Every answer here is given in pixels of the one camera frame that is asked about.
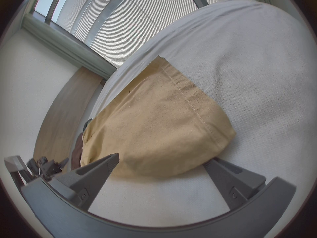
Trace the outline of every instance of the bed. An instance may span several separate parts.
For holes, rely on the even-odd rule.
[[[221,159],[262,174],[267,182],[279,176],[296,185],[289,207],[266,236],[274,237],[298,212],[317,177],[316,54],[309,31],[284,11],[254,1],[217,2],[146,42],[109,78],[90,116],[82,112],[74,128],[79,120],[94,118],[157,55],[164,57],[228,115],[237,135]],[[227,211],[202,166],[168,179],[110,176],[89,209],[109,220],[156,227]]]

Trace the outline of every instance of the white bedsheet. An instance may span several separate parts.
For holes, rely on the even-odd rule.
[[[168,26],[106,82],[95,117],[157,55],[191,79],[228,115],[236,138],[220,158],[297,186],[267,234],[295,215],[317,176],[317,49],[296,19],[271,5],[226,0]],[[109,177],[89,211],[140,226],[206,220],[229,208],[203,167],[165,180]]]

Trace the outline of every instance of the brown garment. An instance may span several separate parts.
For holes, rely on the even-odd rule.
[[[235,135],[221,107],[157,57],[87,126],[81,166],[119,153],[115,176],[173,176],[215,157]]]
[[[70,170],[74,170],[80,167],[80,159],[81,159],[81,152],[82,152],[82,134],[80,133],[77,137],[75,148],[72,152],[72,159],[70,162]]]

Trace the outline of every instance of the wood panel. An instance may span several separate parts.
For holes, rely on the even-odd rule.
[[[41,125],[34,148],[35,160],[46,156],[49,161],[60,162],[69,157],[78,124],[101,80],[101,76],[84,67],[69,79]]]

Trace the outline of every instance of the folded garment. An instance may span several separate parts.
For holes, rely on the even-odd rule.
[[[119,153],[114,176],[173,176],[212,159],[235,135],[212,98],[156,57],[89,123],[81,166]]]

